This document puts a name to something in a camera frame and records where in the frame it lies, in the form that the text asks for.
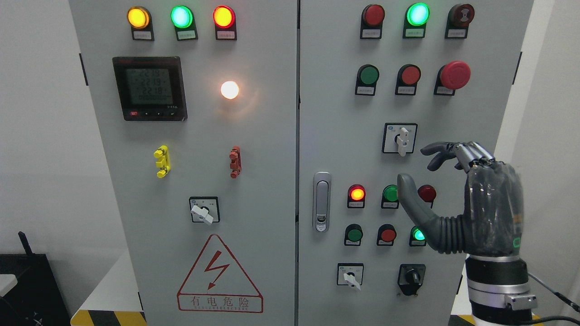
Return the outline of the gray robotic hand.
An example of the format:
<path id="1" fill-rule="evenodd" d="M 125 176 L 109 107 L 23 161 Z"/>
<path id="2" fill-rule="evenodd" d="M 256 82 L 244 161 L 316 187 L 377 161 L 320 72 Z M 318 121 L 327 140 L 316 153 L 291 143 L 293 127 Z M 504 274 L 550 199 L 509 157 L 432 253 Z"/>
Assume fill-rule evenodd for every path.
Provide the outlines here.
<path id="1" fill-rule="evenodd" d="M 521 179 L 515 169 L 496 160 L 477 142 L 436 142 L 423 147 L 421 153 L 434 155 L 427 165 L 430 171 L 456 158 L 456 169 L 464 170 L 467 177 L 464 212 L 444 217 L 423 202 L 410 175 L 397 176 L 399 202 L 429 246 L 442 254 L 518 256 L 524 204 Z"/>

